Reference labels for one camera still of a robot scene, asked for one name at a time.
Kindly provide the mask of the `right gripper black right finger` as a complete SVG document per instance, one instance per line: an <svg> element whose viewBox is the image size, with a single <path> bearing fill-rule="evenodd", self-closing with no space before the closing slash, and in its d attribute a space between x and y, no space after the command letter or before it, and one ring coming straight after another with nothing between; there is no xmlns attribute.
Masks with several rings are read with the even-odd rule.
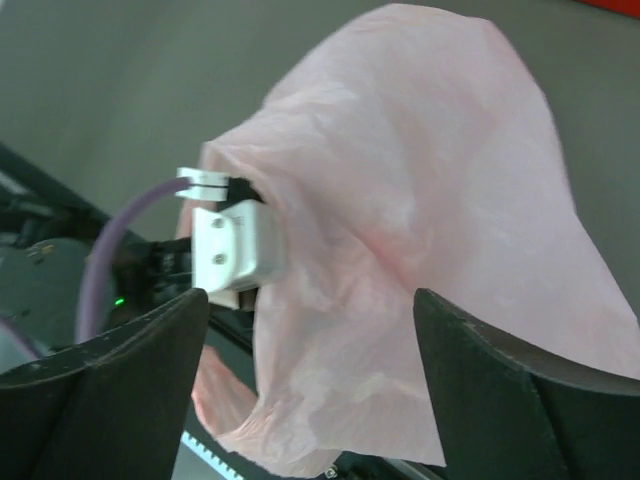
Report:
<svg viewBox="0 0 640 480"><path fill-rule="evenodd" d="M413 316L448 478L638 478L637 380L545 351L428 289Z"/></svg>

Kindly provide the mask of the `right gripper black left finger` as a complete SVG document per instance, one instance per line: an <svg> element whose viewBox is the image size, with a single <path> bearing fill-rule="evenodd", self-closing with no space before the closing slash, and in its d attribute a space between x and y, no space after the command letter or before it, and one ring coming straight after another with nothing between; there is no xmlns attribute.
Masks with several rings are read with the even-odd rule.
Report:
<svg viewBox="0 0 640 480"><path fill-rule="evenodd" d="M2 478L170 478L208 314L192 289L2 374Z"/></svg>

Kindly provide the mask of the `pink plastic bag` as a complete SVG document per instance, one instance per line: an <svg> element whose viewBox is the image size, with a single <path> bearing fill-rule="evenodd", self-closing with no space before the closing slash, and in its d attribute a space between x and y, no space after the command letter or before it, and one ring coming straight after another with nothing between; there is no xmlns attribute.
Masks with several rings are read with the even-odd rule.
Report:
<svg viewBox="0 0 640 480"><path fill-rule="evenodd" d="M546 99L491 22L415 5L352 20L202 167L280 217L287 268L260 289L257 386L211 349L204 429L270 473L344 451L445 462L413 319L428 288L574 362L635 378L636 315L575 210Z"/></svg>

